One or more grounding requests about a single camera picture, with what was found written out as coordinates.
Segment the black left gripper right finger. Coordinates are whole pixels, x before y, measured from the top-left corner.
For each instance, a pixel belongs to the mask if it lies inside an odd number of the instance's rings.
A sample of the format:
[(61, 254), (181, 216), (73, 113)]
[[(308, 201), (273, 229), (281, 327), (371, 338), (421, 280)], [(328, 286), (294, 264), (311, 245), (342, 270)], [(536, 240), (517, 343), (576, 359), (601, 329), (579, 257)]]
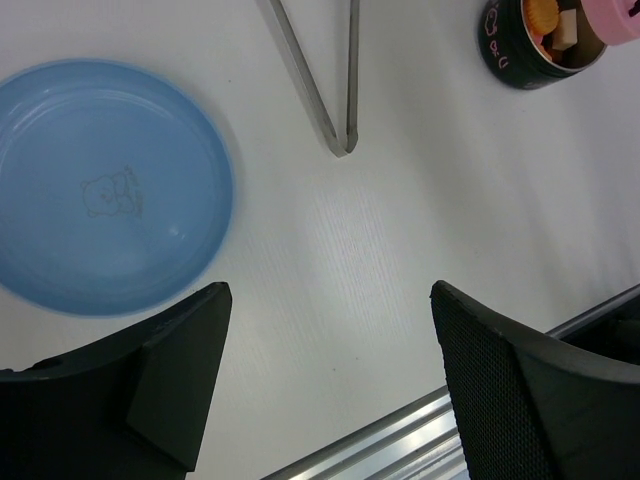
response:
[(431, 310), (473, 479), (639, 475), (639, 291), (542, 333), (445, 281)]

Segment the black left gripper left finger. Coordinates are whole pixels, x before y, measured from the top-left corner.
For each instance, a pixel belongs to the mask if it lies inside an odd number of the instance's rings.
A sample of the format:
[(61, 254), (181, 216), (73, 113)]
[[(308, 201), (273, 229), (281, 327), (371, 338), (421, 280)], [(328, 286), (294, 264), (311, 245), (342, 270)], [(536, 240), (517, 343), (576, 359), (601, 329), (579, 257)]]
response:
[(183, 479), (196, 468), (232, 309), (225, 282), (1, 373), (5, 479)]

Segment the white food piece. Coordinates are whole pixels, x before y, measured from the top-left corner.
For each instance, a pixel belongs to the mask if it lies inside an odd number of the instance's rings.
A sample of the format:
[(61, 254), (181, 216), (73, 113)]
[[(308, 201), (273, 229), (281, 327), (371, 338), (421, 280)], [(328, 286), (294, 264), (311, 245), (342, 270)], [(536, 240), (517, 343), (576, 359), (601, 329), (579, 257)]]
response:
[(577, 10), (561, 11), (558, 24), (552, 32), (552, 48), (565, 51), (578, 43)]

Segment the pink lid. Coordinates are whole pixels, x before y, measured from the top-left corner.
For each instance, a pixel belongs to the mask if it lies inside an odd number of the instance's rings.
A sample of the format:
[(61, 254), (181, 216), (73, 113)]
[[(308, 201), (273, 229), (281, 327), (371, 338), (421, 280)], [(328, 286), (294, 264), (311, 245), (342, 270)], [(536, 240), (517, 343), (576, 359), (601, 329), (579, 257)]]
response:
[(639, 0), (582, 0), (595, 35), (607, 46), (638, 40)]

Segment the pink round food piece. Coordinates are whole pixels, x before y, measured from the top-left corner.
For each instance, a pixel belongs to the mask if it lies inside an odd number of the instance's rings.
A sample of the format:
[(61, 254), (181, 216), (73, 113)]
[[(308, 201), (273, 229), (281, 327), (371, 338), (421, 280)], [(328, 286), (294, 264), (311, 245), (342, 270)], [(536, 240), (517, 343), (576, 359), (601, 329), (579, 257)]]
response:
[(538, 35), (534, 33), (530, 33), (530, 37), (537, 51), (549, 62), (553, 62), (552, 55), (545, 49), (543, 45), (544, 37), (542, 35)]

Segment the metal tweezers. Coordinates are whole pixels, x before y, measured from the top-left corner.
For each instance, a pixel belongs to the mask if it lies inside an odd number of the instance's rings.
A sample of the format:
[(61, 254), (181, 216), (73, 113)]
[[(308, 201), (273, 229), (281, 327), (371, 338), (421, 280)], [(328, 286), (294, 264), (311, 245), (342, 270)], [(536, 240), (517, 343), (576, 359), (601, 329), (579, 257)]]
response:
[(358, 144), (359, 1), (259, 1), (318, 141), (337, 159)]

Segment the orange fish-shaped food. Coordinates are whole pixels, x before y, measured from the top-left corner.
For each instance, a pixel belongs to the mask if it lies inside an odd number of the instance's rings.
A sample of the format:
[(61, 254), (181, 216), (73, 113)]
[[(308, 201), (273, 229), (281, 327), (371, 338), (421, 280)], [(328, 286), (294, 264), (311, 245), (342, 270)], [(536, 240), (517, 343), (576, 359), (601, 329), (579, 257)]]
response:
[(559, 6), (556, 0), (525, 0), (523, 13), (528, 25), (540, 35), (553, 31), (559, 22)]

